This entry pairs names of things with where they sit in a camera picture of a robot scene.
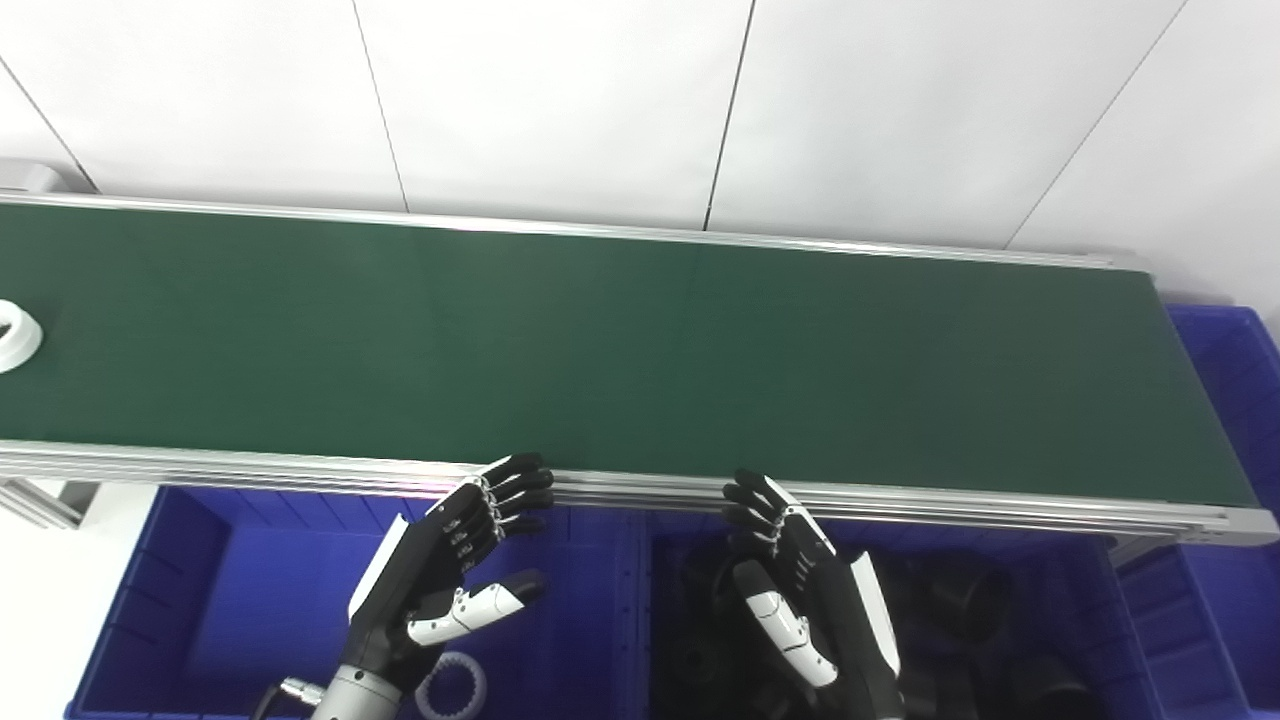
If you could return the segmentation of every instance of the robotic hand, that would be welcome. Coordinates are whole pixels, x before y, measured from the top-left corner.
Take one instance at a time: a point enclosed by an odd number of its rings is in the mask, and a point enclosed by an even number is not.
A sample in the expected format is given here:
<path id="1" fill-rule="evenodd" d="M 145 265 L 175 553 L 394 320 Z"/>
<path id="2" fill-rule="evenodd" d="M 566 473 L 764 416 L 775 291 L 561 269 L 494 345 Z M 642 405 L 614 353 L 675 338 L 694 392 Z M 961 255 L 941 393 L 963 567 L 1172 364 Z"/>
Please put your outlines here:
<path id="1" fill-rule="evenodd" d="M 772 478 L 739 470 L 733 480 L 723 514 L 749 530 L 732 538 L 735 550 L 754 556 L 733 568 L 733 582 L 801 689 L 812 689 L 817 714 L 901 719 L 897 643 L 870 556 L 842 560 Z"/>
<path id="2" fill-rule="evenodd" d="M 543 594 L 538 570 L 462 589 L 463 574 L 508 536 L 536 533 L 525 510 L 552 506 L 541 457 L 504 457 L 467 477 L 415 523 L 397 518 L 352 596 L 351 630 L 328 688 L 293 678 L 279 687 L 319 720 L 390 720 L 430 674 L 444 643 L 495 623 Z M 265 716 L 271 693 L 259 706 Z"/>

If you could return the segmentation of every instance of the white plastic ring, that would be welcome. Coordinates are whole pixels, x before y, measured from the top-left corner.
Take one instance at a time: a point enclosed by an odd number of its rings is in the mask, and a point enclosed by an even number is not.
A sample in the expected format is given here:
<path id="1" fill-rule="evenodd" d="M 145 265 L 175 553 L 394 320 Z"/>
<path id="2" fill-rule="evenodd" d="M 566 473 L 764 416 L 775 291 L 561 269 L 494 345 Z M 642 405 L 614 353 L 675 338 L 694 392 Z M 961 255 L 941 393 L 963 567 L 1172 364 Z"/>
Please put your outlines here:
<path id="1" fill-rule="evenodd" d="M 431 680 L 435 679 L 435 674 L 440 671 L 442 667 L 448 666 L 462 667 L 471 674 L 471 700 L 467 701 L 466 707 L 457 712 L 451 712 L 448 715 L 438 712 L 431 707 L 431 701 L 428 698 L 428 693 L 431 692 Z M 422 680 L 422 684 L 417 687 L 413 692 L 413 701 L 417 702 L 417 711 L 422 714 L 426 720 L 471 720 L 480 714 L 480 708 L 484 707 L 484 701 L 489 694 L 489 683 L 485 680 L 484 670 L 480 664 L 475 661 L 474 657 L 463 652 L 445 652 L 440 655 L 440 659 L 435 662 L 435 667 L 431 669 L 431 674 Z"/>
<path id="2" fill-rule="evenodd" d="M 0 300 L 0 373 L 8 373 L 36 354 L 45 333 L 36 320 L 8 300 Z"/>

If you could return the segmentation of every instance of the green conveyor belt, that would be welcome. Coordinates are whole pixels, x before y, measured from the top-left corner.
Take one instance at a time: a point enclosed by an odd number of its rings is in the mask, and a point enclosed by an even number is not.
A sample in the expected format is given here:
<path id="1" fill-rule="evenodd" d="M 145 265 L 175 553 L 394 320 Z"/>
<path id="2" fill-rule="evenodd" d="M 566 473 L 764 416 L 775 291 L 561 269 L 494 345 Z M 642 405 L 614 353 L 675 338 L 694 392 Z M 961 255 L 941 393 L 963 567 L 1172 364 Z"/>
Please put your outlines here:
<path id="1" fill-rule="evenodd" d="M 0 438 L 1254 506 L 1147 275 L 0 205 Z"/>

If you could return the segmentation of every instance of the panel seam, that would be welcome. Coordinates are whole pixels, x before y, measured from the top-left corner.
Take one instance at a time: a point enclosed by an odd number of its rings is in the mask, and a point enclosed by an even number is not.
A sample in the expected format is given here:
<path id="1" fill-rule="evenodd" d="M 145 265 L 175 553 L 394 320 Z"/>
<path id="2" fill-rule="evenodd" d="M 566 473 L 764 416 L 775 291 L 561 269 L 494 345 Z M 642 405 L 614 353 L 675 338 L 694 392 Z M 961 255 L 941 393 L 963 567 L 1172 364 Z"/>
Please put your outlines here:
<path id="1" fill-rule="evenodd" d="M 369 54 L 369 41 L 365 40 L 365 26 L 360 19 L 360 8 L 356 0 L 351 0 L 351 12 L 356 15 L 356 32 L 360 33 L 360 49 L 365 53 L 365 65 L 369 68 L 369 82 L 374 86 L 374 100 L 378 101 L 378 117 L 383 120 L 383 135 L 387 137 L 387 150 L 392 154 L 392 169 L 396 170 L 396 184 L 399 186 L 401 204 L 408 213 L 408 195 L 404 192 L 404 177 L 399 172 L 399 160 L 396 158 L 396 143 L 392 142 L 392 128 L 387 124 L 387 109 L 383 108 L 383 94 L 378 88 L 378 76 L 374 73 L 374 59 Z"/>
<path id="2" fill-rule="evenodd" d="M 93 178 L 88 174 L 88 170 L 84 169 L 84 164 L 79 161 L 79 158 L 76 156 L 76 152 L 72 151 L 72 147 L 67 145 L 67 140 L 63 138 L 63 135 L 58 132 L 58 128 L 55 128 L 54 123 L 50 122 L 49 115 L 46 115 L 45 111 L 40 108 L 40 105 L 36 104 L 36 99 L 32 97 L 31 92 L 27 91 L 27 86 L 23 85 L 20 79 L 18 79 L 18 74 L 13 72 L 13 68 L 9 67 L 9 61 L 5 60 L 4 56 L 0 56 L 0 67 L 4 67 L 4 72 L 9 76 L 10 79 L 13 79 L 14 86 L 18 87 L 18 92 L 22 92 L 22 96 L 27 99 L 27 102 L 29 102 L 31 108 L 36 111 L 36 114 L 40 115 L 40 119 L 45 123 L 45 127 L 49 128 L 50 133 L 52 133 L 54 140 L 58 141 L 58 145 L 60 145 L 63 151 L 67 152 L 67 156 L 72 159 L 72 164 L 76 165 L 76 170 L 78 170 L 81 177 L 84 178 L 84 182 L 88 183 L 90 188 L 92 188 L 95 193 L 101 195 L 101 191 L 97 188 L 97 183 L 93 182 Z"/>
<path id="3" fill-rule="evenodd" d="M 1065 173 L 1066 168 L 1070 167 L 1071 161 L 1075 160 L 1075 156 L 1080 154 L 1080 150 L 1089 141 L 1089 137 L 1093 136 L 1093 131 L 1098 129 L 1098 126 L 1102 124 L 1102 119 L 1106 118 L 1107 113 L 1111 111 L 1111 108 L 1116 104 L 1116 100 L 1119 100 L 1120 95 L 1123 95 L 1125 88 L 1129 87 L 1129 83 L 1133 81 L 1134 76 L 1137 76 L 1138 70 L 1140 70 L 1142 67 L 1147 63 L 1147 58 L 1149 58 L 1151 53 L 1156 49 L 1157 45 L 1160 45 L 1160 41 L 1165 38 L 1165 33 L 1169 32 L 1169 28 L 1174 24 L 1174 20 L 1176 20 L 1178 17 L 1183 14 L 1183 8 L 1185 8 L 1187 3 L 1190 0 L 1183 0 L 1181 5 L 1179 5 L 1178 9 L 1174 10 L 1174 14 L 1169 18 L 1169 22 L 1165 23 L 1164 28 L 1161 28 L 1160 35 L 1156 36 L 1156 40 L 1152 41 L 1151 46 L 1147 47 L 1147 51 L 1143 53 L 1142 58 L 1138 59 L 1138 64 L 1135 64 L 1133 67 L 1133 70 L 1129 72 L 1129 77 L 1124 78 L 1124 82 L 1120 83 L 1120 88 L 1116 90 L 1115 95 L 1111 96 L 1111 100 L 1107 102 L 1106 108 L 1102 109 L 1102 113 L 1098 115 L 1096 120 L 1093 120 L 1093 124 L 1089 126 L 1089 129 L 1084 133 L 1084 137 L 1080 138 L 1080 142 L 1075 146 L 1075 150 L 1073 150 L 1071 154 L 1068 155 L 1066 161 L 1062 163 L 1062 167 L 1059 168 L 1057 173 L 1053 174 L 1053 179 L 1048 181 L 1048 186 L 1044 187 L 1044 192 L 1042 192 L 1039 197 L 1036 199 L 1036 202 L 1032 204 L 1030 210 L 1027 211 L 1027 215 L 1023 217 L 1023 220 L 1018 223 L 1016 228 L 1014 228 L 1012 234 L 1009 236 L 1009 240 L 1005 241 L 1005 245 L 1001 246 L 1001 250 L 1009 250 L 1009 246 L 1012 245 L 1015 240 L 1018 240 L 1018 233 L 1023 232 L 1023 227 L 1027 224 L 1028 220 L 1032 219 L 1032 215 L 1034 215 L 1036 210 L 1039 209 L 1042 202 L 1044 202 L 1044 199 L 1048 197 L 1050 191 L 1052 191 L 1053 186 L 1057 184 L 1057 181 L 1062 177 L 1062 173 Z"/>
<path id="4" fill-rule="evenodd" d="M 728 109 L 724 111 L 724 128 L 721 131 L 719 149 L 716 152 L 716 169 L 712 172 L 712 188 L 707 196 L 707 214 L 703 215 L 703 229 L 710 227 L 712 204 L 716 202 L 716 186 L 719 183 L 719 169 L 724 161 L 724 145 L 728 141 L 728 123 L 733 118 L 733 101 L 737 100 L 737 83 L 742 78 L 742 63 L 746 60 L 746 41 L 751 37 L 751 20 L 755 18 L 755 0 L 746 10 L 746 27 L 742 29 L 742 46 L 737 51 L 737 68 L 733 70 L 733 87 L 728 94 Z"/>

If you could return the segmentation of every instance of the blue storage bin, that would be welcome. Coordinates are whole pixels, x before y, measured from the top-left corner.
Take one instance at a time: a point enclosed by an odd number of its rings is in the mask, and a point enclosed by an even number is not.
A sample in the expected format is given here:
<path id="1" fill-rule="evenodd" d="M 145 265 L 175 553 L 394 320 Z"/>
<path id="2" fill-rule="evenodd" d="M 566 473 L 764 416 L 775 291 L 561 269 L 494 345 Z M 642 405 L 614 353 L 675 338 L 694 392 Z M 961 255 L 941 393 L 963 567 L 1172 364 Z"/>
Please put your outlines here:
<path id="1" fill-rule="evenodd" d="M 347 602 L 397 512 L 429 501 L 163 488 L 68 719 L 244 717 L 287 675 L 328 683 Z M 485 717 L 639 717 L 644 514 L 556 509 L 504 542 L 470 583 L 525 568 L 540 602 L 449 643 L 485 669 Z M 292 703 L 283 716 L 297 717 Z M 413 703 L 402 717 L 417 717 Z"/>
<path id="2" fill-rule="evenodd" d="M 1248 307 L 1169 314 L 1258 500 L 1280 511 L 1275 343 Z M 1120 578 L 1166 717 L 1280 719 L 1280 544 L 1166 548 Z"/>
<path id="3" fill-rule="evenodd" d="M 654 589 L 650 635 L 652 646 L 658 646 L 664 633 L 685 632 L 687 625 L 680 568 L 690 548 L 724 537 L 726 525 L 716 516 L 666 512 L 652 514 L 649 523 Z M 1011 660 L 1051 652 L 1100 696 L 1114 720 L 1161 716 L 1103 538 L 892 523 L 822 525 L 844 547 L 905 553 L 966 548 L 996 560 L 1012 575 L 1014 605 L 1002 632 L 977 653 L 991 682 L 1000 682 Z M 653 717 L 668 720 L 660 714 Z"/>

